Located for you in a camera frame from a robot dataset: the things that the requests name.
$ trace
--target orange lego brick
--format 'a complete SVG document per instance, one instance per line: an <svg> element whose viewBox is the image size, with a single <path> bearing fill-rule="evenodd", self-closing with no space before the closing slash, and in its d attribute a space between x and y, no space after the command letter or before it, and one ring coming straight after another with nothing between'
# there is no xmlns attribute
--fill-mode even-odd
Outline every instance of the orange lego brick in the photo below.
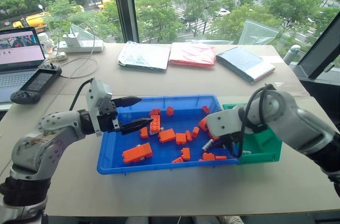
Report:
<svg viewBox="0 0 340 224"><path fill-rule="evenodd" d="M171 161L171 163L181 163L181 162L183 162L182 157L179 157L179 158L177 158L177 159Z"/></svg>
<svg viewBox="0 0 340 224"><path fill-rule="evenodd" d="M202 106L202 109L206 114L210 114L210 109L207 106Z"/></svg>
<svg viewBox="0 0 340 224"><path fill-rule="evenodd" d="M203 129L203 131L208 131L208 127L207 127L207 118L206 118L206 117L203 118L203 119L199 122L198 126L199 126L201 129Z"/></svg>
<svg viewBox="0 0 340 224"><path fill-rule="evenodd" d="M183 148L181 150L181 158L185 161L190 160L190 149L189 148Z"/></svg>
<svg viewBox="0 0 340 224"><path fill-rule="evenodd" d="M216 160L228 159L227 156L215 156Z"/></svg>
<svg viewBox="0 0 340 224"><path fill-rule="evenodd" d="M186 135L186 140L191 142L192 141L192 136L189 130L185 131L185 135Z"/></svg>
<svg viewBox="0 0 340 224"><path fill-rule="evenodd" d="M217 141L219 139L218 136L213 136L210 132L208 132L208 135L209 135L210 139L213 139L214 141Z"/></svg>
<svg viewBox="0 0 340 224"><path fill-rule="evenodd" d="M186 144L185 133L176 133L176 144Z"/></svg>
<svg viewBox="0 0 340 224"><path fill-rule="evenodd" d="M159 141L161 143L166 143L168 141L176 139L176 134L172 128L169 130L160 131L158 133Z"/></svg>
<svg viewBox="0 0 340 224"><path fill-rule="evenodd" d="M198 127L194 127L192 131L192 138L196 138L198 136L198 132L200 132L200 129Z"/></svg>
<svg viewBox="0 0 340 224"><path fill-rule="evenodd" d="M148 128L147 127L142 128L139 132L140 132L140 137L141 138L148 138L149 137Z"/></svg>
<svg viewBox="0 0 340 224"><path fill-rule="evenodd" d="M173 116L174 115L174 108L172 108L171 106L166 108L166 115Z"/></svg>
<svg viewBox="0 0 340 224"><path fill-rule="evenodd" d="M203 160L215 160L215 155L213 153L203 153L202 155Z"/></svg>
<svg viewBox="0 0 340 224"><path fill-rule="evenodd" d="M145 158L152 157L152 149L149 143L139 145L137 147L123 151L123 162L126 164L136 163Z"/></svg>
<svg viewBox="0 0 340 224"><path fill-rule="evenodd" d="M160 109L152 109L149 115L160 115Z"/></svg>
<svg viewBox="0 0 340 224"><path fill-rule="evenodd" d="M150 123L150 132L159 132L160 131L160 116L159 115L151 115L151 118L154 119Z"/></svg>

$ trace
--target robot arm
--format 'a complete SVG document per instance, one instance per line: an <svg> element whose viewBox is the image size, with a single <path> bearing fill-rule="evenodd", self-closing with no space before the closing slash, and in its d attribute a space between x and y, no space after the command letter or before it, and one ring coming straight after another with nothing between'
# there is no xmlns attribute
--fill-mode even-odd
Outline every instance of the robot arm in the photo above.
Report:
<svg viewBox="0 0 340 224"><path fill-rule="evenodd" d="M0 223L24 220L41 213L47 203L47 191L65 149L86 135L102 132L137 131L152 119L141 118L121 124L116 107L131 106L137 97L111 99L108 85L93 80L87 94L89 111L66 111L43 117L36 128L20 139L12 150L10 176L0 185Z"/></svg>
<svg viewBox="0 0 340 224"><path fill-rule="evenodd" d="M251 103L246 119L246 133L260 125L260 113L264 122L286 144L306 155L319 165L334 182L340 196L340 135L312 113L300 109L287 92L265 91L262 109L259 96ZM233 138L241 131L244 115L243 106L219 111L207 116L207 126L213 136L231 149Z"/></svg>

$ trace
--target game controller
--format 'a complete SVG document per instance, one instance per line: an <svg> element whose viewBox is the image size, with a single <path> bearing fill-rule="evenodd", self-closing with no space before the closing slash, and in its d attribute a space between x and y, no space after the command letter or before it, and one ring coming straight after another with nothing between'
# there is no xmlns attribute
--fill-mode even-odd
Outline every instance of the game controller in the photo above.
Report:
<svg viewBox="0 0 340 224"><path fill-rule="evenodd" d="M20 90L11 94L11 101L22 105L36 104L61 73L62 69L57 65L41 64Z"/></svg>

